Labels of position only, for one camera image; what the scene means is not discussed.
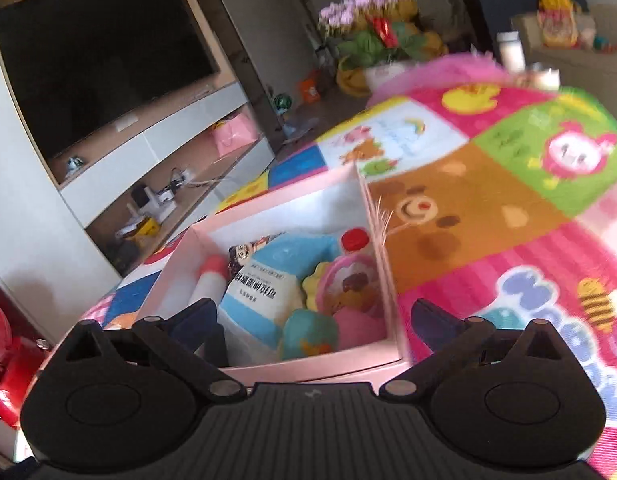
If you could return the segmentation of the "red trash bin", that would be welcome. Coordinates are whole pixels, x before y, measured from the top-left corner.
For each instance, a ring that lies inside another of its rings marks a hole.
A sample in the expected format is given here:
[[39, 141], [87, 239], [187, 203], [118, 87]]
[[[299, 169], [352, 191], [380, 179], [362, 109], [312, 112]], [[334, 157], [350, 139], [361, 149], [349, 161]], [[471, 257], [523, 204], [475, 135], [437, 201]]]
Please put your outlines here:
[[20, 428], [28, 387], [49, 354], [41, 342], [13, 336], [0, 308], [0, 419], [13, 429]]

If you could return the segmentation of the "yellow pink plush toy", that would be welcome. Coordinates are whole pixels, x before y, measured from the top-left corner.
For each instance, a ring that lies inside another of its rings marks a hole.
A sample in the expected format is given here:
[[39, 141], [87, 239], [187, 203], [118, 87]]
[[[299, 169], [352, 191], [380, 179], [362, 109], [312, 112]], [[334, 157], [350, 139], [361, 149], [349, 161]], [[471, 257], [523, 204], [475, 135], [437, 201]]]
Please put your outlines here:
[[364, 313], [372, 318], [382, 315], [382, 295], [374, 257], [356, 252], [318, 263], [302, 282], [306, 306], [325, 315], [342, 309]]

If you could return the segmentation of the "small yogurt drink bottle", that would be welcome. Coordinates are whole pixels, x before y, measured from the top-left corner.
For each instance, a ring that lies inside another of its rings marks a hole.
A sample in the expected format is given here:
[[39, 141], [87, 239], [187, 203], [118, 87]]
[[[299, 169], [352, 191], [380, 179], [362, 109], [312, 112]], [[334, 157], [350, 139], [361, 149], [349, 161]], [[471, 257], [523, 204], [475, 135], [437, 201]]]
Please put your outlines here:
[[371, 237], [364, 228], [352, 228], [339, 235], [339, 245], [345, 255], [374, 253]]

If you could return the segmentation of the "black television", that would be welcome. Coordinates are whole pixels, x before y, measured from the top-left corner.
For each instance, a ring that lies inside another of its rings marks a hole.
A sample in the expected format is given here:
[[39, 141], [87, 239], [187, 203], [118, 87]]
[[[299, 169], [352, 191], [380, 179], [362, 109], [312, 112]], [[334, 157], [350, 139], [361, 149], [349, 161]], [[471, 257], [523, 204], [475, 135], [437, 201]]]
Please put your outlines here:
[[218, 71], [186, 0], [22, 0], [0, 52], [45, 158]]

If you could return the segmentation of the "blue white plush milk carton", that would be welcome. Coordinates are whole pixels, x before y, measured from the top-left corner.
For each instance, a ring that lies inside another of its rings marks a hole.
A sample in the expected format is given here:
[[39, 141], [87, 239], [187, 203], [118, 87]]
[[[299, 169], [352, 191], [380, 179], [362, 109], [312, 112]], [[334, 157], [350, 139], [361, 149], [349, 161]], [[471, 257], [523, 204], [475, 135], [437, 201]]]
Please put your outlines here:
[[232, 322], [275, 350], [292, 312], [305, 307], [304, 278], [341, 255], [330, 234], [282, 233], [239, 270], [220, 303]]

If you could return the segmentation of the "colourful cartoon play mat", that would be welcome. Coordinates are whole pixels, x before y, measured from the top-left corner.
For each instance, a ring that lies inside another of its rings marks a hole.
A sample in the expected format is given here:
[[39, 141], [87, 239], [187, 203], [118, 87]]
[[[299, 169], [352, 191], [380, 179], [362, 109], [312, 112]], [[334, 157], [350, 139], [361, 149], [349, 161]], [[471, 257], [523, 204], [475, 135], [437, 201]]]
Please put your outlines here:
[[355, 165], [389, 222], [400, 322], [426, 299], [520, 330], [548, 318], [607, 411], [593, 468], [617, 479], [617, 121], [597, 99], [505, 84], [459, 55], [225, 198], [231, 209]]

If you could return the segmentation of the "yellow banana plush chair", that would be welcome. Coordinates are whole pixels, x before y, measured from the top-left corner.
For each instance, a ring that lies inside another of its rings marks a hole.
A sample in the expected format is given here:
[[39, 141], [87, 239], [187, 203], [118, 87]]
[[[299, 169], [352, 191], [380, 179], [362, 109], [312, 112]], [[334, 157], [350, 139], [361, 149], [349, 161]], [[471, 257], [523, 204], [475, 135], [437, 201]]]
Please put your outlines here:
[[347, 96], [354, 98], [368, 98], [371, 95], [364, 67], [355, 66], [350, 55], [345, 55], [338, 64], [336, 81], [339, 89]]

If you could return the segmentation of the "white metal cup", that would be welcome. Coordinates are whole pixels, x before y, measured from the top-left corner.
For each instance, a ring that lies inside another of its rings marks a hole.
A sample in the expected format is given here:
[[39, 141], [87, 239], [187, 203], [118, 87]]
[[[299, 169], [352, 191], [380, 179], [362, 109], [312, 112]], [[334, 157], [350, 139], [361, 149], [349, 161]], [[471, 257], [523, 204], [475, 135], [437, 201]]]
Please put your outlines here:
[[499, 44], [499, 55], [503, 66], [512, 74], [520, 74], [525, 71], [525, 51], [523, 51], [519, 32], [499, 32], [496, 36]]

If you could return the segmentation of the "white red foam rocket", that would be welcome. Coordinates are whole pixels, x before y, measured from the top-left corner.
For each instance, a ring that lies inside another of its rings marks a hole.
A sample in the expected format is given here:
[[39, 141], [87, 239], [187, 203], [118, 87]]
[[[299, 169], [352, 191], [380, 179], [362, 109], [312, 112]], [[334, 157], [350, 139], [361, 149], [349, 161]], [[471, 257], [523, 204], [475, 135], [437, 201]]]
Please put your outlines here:
[[200, 268], [200, 275], [188, 306], [202, 299], [211, 299], [218, 306], [225, 295], [228, 281], [227, 259], [223, 255], [209, 256]]

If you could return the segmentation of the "pink orchid flower pot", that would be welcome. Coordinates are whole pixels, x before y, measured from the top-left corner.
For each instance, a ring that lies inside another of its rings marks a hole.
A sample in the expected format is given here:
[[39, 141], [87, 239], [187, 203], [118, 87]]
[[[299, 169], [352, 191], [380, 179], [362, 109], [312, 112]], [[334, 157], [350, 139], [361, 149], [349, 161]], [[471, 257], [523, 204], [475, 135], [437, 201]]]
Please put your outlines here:
[[417, 0], [341, 0], [318, 13], [317, 31], [336, 40], [338, 64], [345, 55], [367, 70], [400, 62], [421, 62], [429, 38], [413, 19]]

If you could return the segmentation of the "white tv cabinet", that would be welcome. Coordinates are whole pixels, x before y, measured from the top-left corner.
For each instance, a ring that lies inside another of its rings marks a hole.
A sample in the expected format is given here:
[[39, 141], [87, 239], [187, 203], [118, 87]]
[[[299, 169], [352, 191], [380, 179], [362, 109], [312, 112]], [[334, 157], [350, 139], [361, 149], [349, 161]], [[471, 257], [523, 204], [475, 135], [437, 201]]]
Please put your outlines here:
[[246, 92], [198, 0], [186, 0], [220, 73], [206, 96], [177, 92], [116, 132], [113, 150], [66, 184], [40, 157], [13, 96], [0, 48], [0, 287], [52, 342], [121, 282], [87, 234], [98, 214], [180, 148], [213, 148], [203, 128], [222, 110], [246, 104]]

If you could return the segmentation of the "pink gift bag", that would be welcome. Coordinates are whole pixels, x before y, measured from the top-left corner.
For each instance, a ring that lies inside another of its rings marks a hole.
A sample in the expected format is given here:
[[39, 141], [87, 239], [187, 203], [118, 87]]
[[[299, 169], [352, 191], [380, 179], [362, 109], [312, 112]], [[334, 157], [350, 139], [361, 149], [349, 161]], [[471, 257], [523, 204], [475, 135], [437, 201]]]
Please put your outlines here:
[[260, 131], [253, 119], [245, 112], [217, 122], [211, 128], [213, 140], [220, 157], [250, 145], [260, 139]]

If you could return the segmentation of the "pink teal plush lollipop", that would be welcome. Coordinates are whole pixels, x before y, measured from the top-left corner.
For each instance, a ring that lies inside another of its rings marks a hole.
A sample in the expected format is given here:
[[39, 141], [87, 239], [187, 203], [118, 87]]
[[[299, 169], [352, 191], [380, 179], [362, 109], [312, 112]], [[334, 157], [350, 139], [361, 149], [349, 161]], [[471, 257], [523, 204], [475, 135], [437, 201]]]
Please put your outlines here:
[[335, 352], [339, 326], [328, 315], [307, 309], [295, 310], [282, 330], [280, 356], [284, 361]]

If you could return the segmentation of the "pink cardboard box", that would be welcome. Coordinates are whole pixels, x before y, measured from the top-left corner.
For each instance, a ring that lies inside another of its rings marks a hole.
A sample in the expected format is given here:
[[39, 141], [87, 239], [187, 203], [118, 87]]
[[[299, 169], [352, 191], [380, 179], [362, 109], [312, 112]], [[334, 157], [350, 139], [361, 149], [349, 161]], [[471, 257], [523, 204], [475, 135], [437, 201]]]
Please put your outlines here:
[[188, 347], [245, 385], [379, 384], [409, 366], [377, 205], [354, 166], [329, 170], [192, 226], [139, 317], [171, 318]]

